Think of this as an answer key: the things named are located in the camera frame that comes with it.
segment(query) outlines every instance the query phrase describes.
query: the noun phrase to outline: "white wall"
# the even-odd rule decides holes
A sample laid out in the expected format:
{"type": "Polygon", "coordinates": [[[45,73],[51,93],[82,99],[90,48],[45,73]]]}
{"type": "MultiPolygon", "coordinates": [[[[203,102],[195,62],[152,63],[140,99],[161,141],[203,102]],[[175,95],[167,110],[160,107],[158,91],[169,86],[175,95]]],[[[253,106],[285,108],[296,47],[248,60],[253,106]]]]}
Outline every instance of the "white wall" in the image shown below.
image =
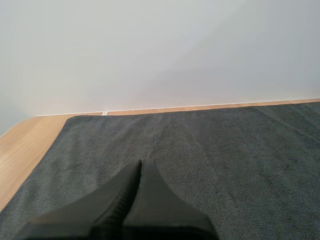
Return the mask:
{"type": "Polygon", "coordinates": [[[0,0],[0,133],[36,115],[320,97],[319,0],[0,0]]]}

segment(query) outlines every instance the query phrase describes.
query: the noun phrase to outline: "dark gray mat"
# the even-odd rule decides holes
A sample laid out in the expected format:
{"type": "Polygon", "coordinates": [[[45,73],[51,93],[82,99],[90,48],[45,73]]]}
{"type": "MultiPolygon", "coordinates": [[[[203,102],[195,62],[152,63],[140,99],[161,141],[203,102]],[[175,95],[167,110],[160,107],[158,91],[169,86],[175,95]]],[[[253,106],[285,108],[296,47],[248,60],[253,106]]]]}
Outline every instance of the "dark gray mat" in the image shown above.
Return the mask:
{"type": "Polygon", "coordinates": [[[72,117],[1,212],[0,239],[136,159],[154,159],[222,240],[320,239],[320,102],[72,117]]]}

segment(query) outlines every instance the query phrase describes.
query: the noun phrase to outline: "wooden floor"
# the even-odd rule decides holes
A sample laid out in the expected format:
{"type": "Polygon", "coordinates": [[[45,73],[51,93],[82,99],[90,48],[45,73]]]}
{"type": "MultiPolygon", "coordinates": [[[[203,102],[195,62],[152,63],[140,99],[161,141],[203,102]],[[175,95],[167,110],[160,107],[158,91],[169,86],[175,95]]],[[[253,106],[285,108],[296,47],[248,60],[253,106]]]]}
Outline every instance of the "wooden floor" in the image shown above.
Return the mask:
{"type": "MultiPolygon", "coordinates": [[[[154,114],[310,102],[320,102],[320,99],[114,111],[108,112],[107,115],[154,114]]],[[[77,115],[102,115],[102,112],[37,116],[16,124],[4,135],[0,136],[0,210],[8,203],[42,159],[65,121],[77,115]]]]}

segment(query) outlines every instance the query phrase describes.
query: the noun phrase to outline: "gray rug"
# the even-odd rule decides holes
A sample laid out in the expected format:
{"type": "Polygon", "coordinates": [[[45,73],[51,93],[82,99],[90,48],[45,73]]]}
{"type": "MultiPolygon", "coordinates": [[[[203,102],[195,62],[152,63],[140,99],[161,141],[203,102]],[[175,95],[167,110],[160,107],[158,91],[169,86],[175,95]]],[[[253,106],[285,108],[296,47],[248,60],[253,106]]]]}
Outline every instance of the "gray rug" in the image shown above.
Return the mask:
{"type": "Polygon", "coordinates": [[[222,240],[320,239],[320,102],[72,117],[0,213],[0,239],[136,159],[154,159],[222,240]]]}

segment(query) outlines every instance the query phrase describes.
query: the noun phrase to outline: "black object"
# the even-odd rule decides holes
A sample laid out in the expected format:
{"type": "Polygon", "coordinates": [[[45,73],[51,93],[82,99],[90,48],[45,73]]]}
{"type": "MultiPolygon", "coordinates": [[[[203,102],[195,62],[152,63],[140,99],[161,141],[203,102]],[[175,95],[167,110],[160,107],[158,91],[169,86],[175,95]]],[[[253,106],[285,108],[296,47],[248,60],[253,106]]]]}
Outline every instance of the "black object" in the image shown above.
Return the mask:
{"type": "Polygon", "coordinates": [[[209,218],[179,199],[154,161],[124,167],[91,194],[34,217],[15,240],[218,239],[209,218]]]}

